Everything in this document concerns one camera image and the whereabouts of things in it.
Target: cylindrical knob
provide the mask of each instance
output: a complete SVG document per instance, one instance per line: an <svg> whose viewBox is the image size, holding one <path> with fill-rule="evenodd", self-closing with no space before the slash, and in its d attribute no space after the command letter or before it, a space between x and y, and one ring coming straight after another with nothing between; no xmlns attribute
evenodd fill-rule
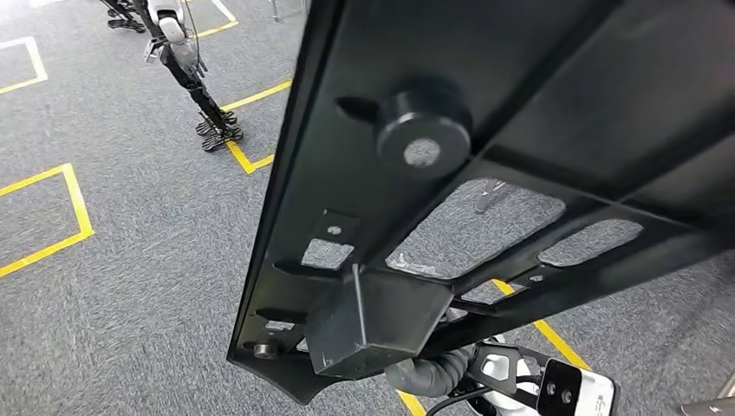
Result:
<svg viewBox="0 0 735 416"><path fill-rule="evenodd" d="M272 341L255 344L253 355L263 360L273 360L279 355L278 346Z"/></svg>
<svg viewBox="0 0 735 416"><path fill-rule="evenodd" d="M399 174L431 179L459 168L470 152L472 116L453 95L413 90L381 105L377 152Z"/></svg>

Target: yellow floor marking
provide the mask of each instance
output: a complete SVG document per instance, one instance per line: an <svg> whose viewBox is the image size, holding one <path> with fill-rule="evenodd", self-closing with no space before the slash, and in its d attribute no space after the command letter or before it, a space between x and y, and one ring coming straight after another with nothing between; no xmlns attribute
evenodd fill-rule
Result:
<svg viewBox="0 0 735 416"><path fill-rule="evenodd" d="M226 106L223 106L222 107L222 111L231 111L231 110L233 110L233 109L235 109L237 107L244 106L245 104L250 104L253 101L261 100L261 99L263 99L263 98L265 98L265 97L267 97L269 95L273 95L273 94L277 93L278 91L283 91L284 89L286 89L286 88L288 88L290 86L291 86L291 81L281 82L280 84L276 85L275 87L268 88L265 91L261 91L261 92L259 92L257 94L251 95L250 97L243 98L240 101L235 101L235 102L233 102L231 104L227 104ZM263 166L270 165L271 163L273 163L274 156L272 154L270 154L270 155L268 155L268 156L266 156L266 157L264 157L264 158L262 158L262 159L260 159L260 160L258 160L256 162L250 162L250 160L248 159L248 157L245 156L245 153L243 153L243 150L240 149L240 147L236 143L234 143L232 141L228 141L226 144L227 144L227 148L230 149L230 152L232 152L232 156L235 157L235 160L237 160L237 162L240 164L240 166L243 167L243 170L247 174L249 174L249 175L251 173L253 173L254 171L256 171L257 169L259 169L259 168L261 168Z"/></svg>
<svg viewBox="0 0 735 416"><path fill-rule="evenodd" d="M493 280L493 283L495 283L496 286L498 286L498 289L500 289L501 292L503 292L504 295L510 295L515 290L507 284L503 283L499 280ZM577 366L579 368L584 368L585 370L589 370L589 366L586 362L582 359L582 357L579 356L570 346L562 339L559 334L556 333L554 329L552 329L546 321L543 319L538 320L536 322L533 322L536 329L538 329L538 332L540 332L543 336L546 337L546 339L551 342L551 344L559 350L560 353L564 356L564 358L569 361L569 364L572 364L574 366Z"/></svg>
<svg viewBox="0 0 735 416"><path fill-rule="evenodd" d="M7 185L4 188L0 188L0 197L7 195L13 191L17 191L24 186L28 186L38 182L39 180L46 179L54 176L58 173L64 175L64 180L67 184L69 197L71 198L71 204L74 207L74 213L76 215L76 222L79 225L79 232L71 237L66 237L58 243L51 244L49 247L40 249L35 253L32 253L20 260L16 260L13 263L7 264L0 267L0 277L5 277L8 274L19 270L31 263L35 263L44 257L50 256L59 250L65 249L72 244L79 243L81 240L94 234L92 225L89 222L89 215L87 213L87 207L84 205L84 198L81 195L81 189L79 188L79 182L76 180L74 175L74 169L69 163L65 163L61 166L57 166L53 169L49 169L46 172L38 173L37 175L31 176L30 178L20 180L15 184Z"/></svg>
<svg viewBox="0 0 735 416"><path fill-rule="evenodd" d="M227 104L226 106L222 107L222 111L230 111L230 110L233 110L233 109L235 109L237 107L242 107L245 104L250 104L253 101L258 101L258 100L261 100L262 98L265 98L265 97L267 97L269 95L273 95L273 94L277 93L278 91L283 91L284 89L286 89L286 88L288 88L290 86L291 86L291 81L281 82L280 84L276 85L275 87L268 88L265 91L261 91L261 92L259 92L257 94L251 95L250 97L243 98L240 101L235 101L235 102L233 102L231 104Z"/></svg>
<svg viewBox="0 0 735 416"><path fill-rule="evenodd" d="M396 393L398 393L398 396L401 400L403 400L403 403L408 407L408 411L412 414L412 416L425 416L426 410L424 410L424 407L419 402L419 399L416 398L413 394L403 393L401 390L396 390Z"/></svg>
<svg viewBox="0 0 735 416"><path fill-rule="evenodd" d="M237 25L237 19L235 15L233 15L225 6L222 4L221 0L211 0L211 2L214 4L215 7L225 16L227 17L227 20L229 20L228 23L214 29L208 29L201 32L198 32L196 34L196 37L204 37L211 35L213 33L221 32L222 30L229 29L233 26Z"/></svg>
<svg viewBox="0 0 735 416"><path fill-rule="evenodd" d="M19 88L27 87L28 85L46 81L49 78L49 75L46 73L46 68L43 66L43 61L41 61L41 56L38 54L36 39L34 39L33 36L26 36L13 41L0 42L0 49L10 48L16 45L25 45L25 48L28 50L28 55L30 56L30 61L33 64L33 69L36 71L36 78L18 82L7 87L2 87L0 88L0 94L5 94Z"/></svg>

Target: black cable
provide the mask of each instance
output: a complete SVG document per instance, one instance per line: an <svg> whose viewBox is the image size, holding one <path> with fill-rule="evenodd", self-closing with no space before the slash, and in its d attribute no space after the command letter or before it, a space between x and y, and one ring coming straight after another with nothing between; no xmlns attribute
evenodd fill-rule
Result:
<svg viewBox="0 0 735 416"><path fill-rule="evenodd" d="M192 21L192 28L194 28L194 37L197 39L197 70L199 69L199 63L201 62L201 58L199 55L199 34L197 32L197 24L194 22L194 15L192 15L192 10L189 9L189 2L188 0L181 0L184 2L184 5L186 6L186 12L189 13L189 20Z"/></svg>
<svg viewBox="0 0 735 416"><path fill-rule="evenodd" d="M432 407L428 412L426 412L426 416L434 416L436 413L439 412L439 410L449 407L455 403L459 403L460 401L472 399L473 397L478 397L482 394L489 393L492 391L492 387L481 387L477 390L472 390L469 393L460 394L457 397L452 397L451 399L447 399L439 403L438 405Z"/></svg>
<svg viewBox="0 0 735 416"><path fill-rule="evenodd" d="M521 384L521 383L533 383L538 386L541 384L541 376L540 375L521 375L521 376L516 377L516 384ZM459 403L460 401L478 397L482 394L489 393L491 391L492 391L492 387L481 387L477 390L472 390L471 392L460 394L459 396L444 400L438 403L438 405L432 407L428 412L426 412L426 416L434 416L436 413L439 412L439 410L444 409L445 407L449 407L455 403Z"/></svg>

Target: black metal panel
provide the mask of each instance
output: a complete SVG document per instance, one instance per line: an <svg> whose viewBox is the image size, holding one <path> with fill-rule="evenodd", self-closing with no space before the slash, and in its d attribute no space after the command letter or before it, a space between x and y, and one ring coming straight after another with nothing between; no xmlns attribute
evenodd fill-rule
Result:
<svg viewBox="0 0 735 416"><path fill-rule="evenodd" d="M730 3L701 0L315 0L228 359L307 403L337 381L731 247L733 19ZM396 169L405 134L432 123L451 160L440 153L431 174ZM398 125L400 142L386 143ZM387 269L422 219L481 177L561 199L566 211L453 280ZM643 231L578 265L538 259L609 218ZM339 270L304 267L312 238L354 250ZM459 297L493 277L528 288L492 305ZM450 301L468 315L435 328ZM268 321L295 325L271 331ZM304 334L309 354L295 350Z"/></svg>

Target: chair leg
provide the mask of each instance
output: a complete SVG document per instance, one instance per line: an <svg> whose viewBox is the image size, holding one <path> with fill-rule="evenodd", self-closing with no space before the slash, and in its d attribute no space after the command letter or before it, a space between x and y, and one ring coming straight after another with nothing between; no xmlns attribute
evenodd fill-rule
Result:
<svg viewBox="0 0 735 416"><path fill-rule="evenodd" d="M278 16L278 8L276 7L276 0L268 0L268 1L270 1L270 7L272 8L272 11L273 11L273 20L278 22L279 20L281 20L281 18Z"/></svg>

